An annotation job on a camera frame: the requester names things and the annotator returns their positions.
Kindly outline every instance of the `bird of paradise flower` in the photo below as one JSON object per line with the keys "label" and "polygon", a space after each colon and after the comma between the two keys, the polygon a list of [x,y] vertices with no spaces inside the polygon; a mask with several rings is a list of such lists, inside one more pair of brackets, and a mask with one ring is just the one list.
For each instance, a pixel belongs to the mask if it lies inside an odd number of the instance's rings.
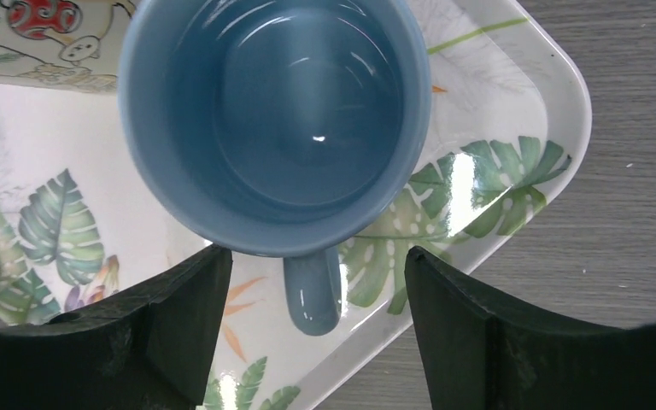
{"label": "bird of paradise flower", "polygon": [[84,292],[74,286],[64,302],[64,312],[91,305],[119,291],[120,262],[116,255],[109,256],[94,280],[86,285]]}
{"label": "bird of paradise flower", "polygon": [[235,332],[232,331],[230,326],[226,323],[226,319],[229,316],[241,312],[255,304],[255,302],[242,303],[242,304],[232,304],[232,302],[235,299],[237,299],[238,296],[242,295],[244,291],[252,287],[254,284],[260,282],[264,278],[265,277],[255,278],[248,282],[245,282],[244,284],[239,284],[237,286],[230,288],[230,290],[228,290],[227,292],[227,299],[225,300],[225,312],[223,313],[222,316],[222,324],[220,325],[220,332],[222,332],[223,336],[225,337],[225,341],[227,342],[227,345],[230,346],[230,349],[232,349],[232,351],[235,352],[235,354],[237,354],[237,356],[240,357],[240,359],[242,359],[246,363],[248,362],[248,360],[245,358],[245,353],[243,352],[243,346],[240,343],[240,339],[237,338]]}

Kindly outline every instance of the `ceramic mug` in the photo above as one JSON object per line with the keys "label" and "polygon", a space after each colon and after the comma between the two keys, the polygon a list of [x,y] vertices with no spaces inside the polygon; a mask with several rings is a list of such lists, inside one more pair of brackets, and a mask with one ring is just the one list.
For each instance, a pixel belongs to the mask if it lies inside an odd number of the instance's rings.
{"label": "ceramic mug", "polygon": [[145,0],[118,98],[147,186],[184,225],[284,258],[290,316],[340,316],[335,245],[395,199],[423,148],[428,57],[403,0]]}

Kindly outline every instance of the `mug handle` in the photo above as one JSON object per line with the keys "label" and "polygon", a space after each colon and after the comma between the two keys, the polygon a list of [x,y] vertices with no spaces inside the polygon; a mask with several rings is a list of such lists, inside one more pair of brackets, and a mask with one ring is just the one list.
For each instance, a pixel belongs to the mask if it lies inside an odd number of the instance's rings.
{"label": "mug handle", "polygon": [[341,270],[338,250],[283,259],[285,295],[290,318],[309,336],[323,336],[341,317]]}

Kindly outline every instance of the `tray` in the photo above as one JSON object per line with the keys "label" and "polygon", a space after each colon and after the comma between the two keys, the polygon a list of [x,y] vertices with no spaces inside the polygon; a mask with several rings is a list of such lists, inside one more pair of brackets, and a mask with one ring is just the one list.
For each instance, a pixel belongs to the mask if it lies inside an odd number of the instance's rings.
{"label": "tray", "polygon": [[[235,254],[205,408],[316,407],[410,326],[401,267],[411,246],[471,272],[577,171],[589,142],[589,94],[526,12],[514,0],[409,3],[431,54],[430,135],[394,205],[341,246],[348,303],[340,325],[324,337],[303,335],[284,303],[281,261]],[[48,207],[61,213],[39,213]],[[57,235],[72,224],[81,243]],[[114,96],[0,85],[6,323],[39,323],[100,300],[205,244],[139,179]]]}

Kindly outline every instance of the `wooden table surface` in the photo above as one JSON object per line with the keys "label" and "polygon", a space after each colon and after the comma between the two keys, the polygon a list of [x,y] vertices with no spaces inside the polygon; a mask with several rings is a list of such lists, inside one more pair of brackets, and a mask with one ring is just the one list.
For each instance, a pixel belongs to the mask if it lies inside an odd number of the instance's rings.
{"label": "wooden table surface", "polygon": [[[475,275],[580,319],[654,321],[656,0],[522,3],[583,71],[593,136],[567,190]],[[412,331],[318,407],[353,408],[431,408]]]}

